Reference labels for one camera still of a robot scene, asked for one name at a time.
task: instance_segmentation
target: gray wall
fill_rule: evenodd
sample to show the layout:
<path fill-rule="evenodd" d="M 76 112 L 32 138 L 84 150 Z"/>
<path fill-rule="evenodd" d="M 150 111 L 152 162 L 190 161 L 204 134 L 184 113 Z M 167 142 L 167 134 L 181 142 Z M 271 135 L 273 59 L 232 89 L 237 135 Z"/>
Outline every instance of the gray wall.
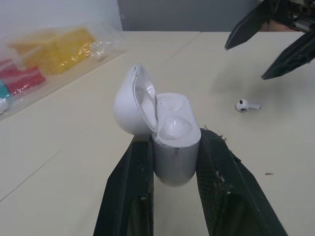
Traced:
<path fill-rule="evenodd" d="M 231 31 L 257 3 L 258 0 L 118 0 L 123 30 L 133 31 Z"/>

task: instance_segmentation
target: wall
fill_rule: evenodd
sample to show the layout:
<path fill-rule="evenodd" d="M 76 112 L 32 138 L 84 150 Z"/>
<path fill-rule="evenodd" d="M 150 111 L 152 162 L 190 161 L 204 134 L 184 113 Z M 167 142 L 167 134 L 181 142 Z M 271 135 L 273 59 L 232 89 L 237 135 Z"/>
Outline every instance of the wall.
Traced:
<path fill-rule="evenodd" d="M 258 0 L 118 0 L 124 30 L 231 31 Z"/>
<path fill-rule="evenodd" d="M 116 0 L 1 0 L 0 37 L 21 30 L 107 21 L 122 30 Z"/>

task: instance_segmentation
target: red bead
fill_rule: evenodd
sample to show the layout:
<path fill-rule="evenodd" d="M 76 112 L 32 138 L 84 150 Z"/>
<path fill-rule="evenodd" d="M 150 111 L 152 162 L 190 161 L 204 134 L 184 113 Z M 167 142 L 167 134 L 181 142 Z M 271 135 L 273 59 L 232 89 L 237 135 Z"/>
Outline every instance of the red bead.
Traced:
<path fill-rule="evenodd" d="M 11 59 L 0 61 L 0 78 L 12 77 L 19 72 Z"/>
<path fill-rule="evenodd" d="M 4 73 L 5 76 L 0 76 L 12 95 L 23 92 L 26 89 L 39 85 L 45 81 L 45 77 L 37 67 L 24 71 L 15 71 L 14 73 Z"/>

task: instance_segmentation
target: earbud stem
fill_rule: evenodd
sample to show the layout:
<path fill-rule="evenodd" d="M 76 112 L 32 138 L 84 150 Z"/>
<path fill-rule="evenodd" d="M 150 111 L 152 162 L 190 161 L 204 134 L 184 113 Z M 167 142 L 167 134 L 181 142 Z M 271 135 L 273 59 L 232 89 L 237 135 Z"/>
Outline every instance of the earbud stem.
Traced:
<path fill-rule="evenodd" d="M 252 110 L 260 110 L 261 105 L 257 105 L 257 104 L 248 104 L 248 108 L 252 109 Z"/>

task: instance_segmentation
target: white table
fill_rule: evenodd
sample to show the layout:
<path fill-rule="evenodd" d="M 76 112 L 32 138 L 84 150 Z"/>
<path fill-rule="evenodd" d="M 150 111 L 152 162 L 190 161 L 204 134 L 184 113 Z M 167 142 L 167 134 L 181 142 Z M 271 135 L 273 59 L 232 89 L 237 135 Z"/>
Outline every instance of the white table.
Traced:
<path fill-rule="evenodd" d="M 260 33 L 229 52 L 227 36 L 126 32 L 124 55 L 0 122 L 0 235 L 93 234 L 107 178 L 132 139 L 112 102 L 138 62 L 157 92 L 185 94 L 199 125 L 227 138 L 289 235 L 313 235 L 314 65 L 263 81 L 299 33 Z M 262 110 L 236 112 L 240 98 Z M 195 178 L 181 188 L 155 180 L 155 235 L 208 235 Z"/>

